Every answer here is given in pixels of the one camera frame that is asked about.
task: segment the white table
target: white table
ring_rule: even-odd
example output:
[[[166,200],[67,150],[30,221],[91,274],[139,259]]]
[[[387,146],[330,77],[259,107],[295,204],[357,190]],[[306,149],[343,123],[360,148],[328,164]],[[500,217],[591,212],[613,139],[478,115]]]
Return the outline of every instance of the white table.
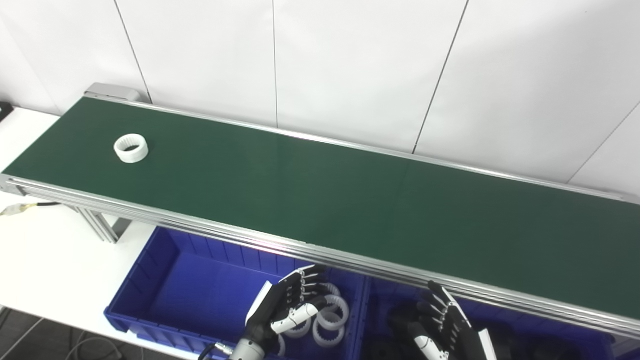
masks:
[[[17,108],[0,122],[4,169],[57,116]],[[0,211],[39,199],[0,192]],[[104,243],[66,206],[0,217],[0,304],[183,359],[197,355],[114,329],[102,314],[154,226],[133,222],[116,244]]]

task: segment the floor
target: floor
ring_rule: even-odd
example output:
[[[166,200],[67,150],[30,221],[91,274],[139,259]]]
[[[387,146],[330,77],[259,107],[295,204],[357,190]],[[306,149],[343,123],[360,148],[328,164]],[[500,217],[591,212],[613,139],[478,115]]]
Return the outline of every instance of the floor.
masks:
[[[39,318],[16,310],[5,309],[0,313],[0,360],[67,360],[65,359],[78,339],[91,338],[95,334],[83,334],[79,329],[42,320],[15,346],[16,341],[37,323]],[[126,360],[174,360],[176,357],[111,340]],[[78,357],[68,360],[115,360],[113,346],[104,340],[87,341],[81,346]]]

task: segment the black cable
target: black cable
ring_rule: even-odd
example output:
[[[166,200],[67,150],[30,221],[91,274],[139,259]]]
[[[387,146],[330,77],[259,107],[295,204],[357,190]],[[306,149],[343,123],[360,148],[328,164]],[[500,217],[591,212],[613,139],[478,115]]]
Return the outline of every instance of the black cable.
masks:
[[[207,354],[215,348],[216,348],[216,343],[208,344],[207,347],[205,347],[204,350],[202,350],[202,352],[200,353],[200,356],[198,356],[198,360],[204,360],[205,357],[207,357]]]

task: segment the cable connector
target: cable connector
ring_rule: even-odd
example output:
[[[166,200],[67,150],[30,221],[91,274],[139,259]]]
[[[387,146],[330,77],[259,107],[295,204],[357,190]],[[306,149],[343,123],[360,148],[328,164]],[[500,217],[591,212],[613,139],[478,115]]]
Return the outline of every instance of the cable connector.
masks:
[[[60,205],[59,202],[32,202],[31,204],[13,204],[7,206],[1,213],[0,216],[6,215],[15,215],[19,213],[25,212],[28,208],[32,208],[34,206],[52,206],[52,205]]]

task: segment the green conveyor belt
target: green conveyor belt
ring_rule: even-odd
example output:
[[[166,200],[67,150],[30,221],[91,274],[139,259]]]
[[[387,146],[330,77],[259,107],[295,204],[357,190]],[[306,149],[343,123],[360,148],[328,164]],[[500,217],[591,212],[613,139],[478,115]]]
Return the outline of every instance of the green conveyor belt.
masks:
[[[4,173],[640,318],[631,203],[89,98]]]

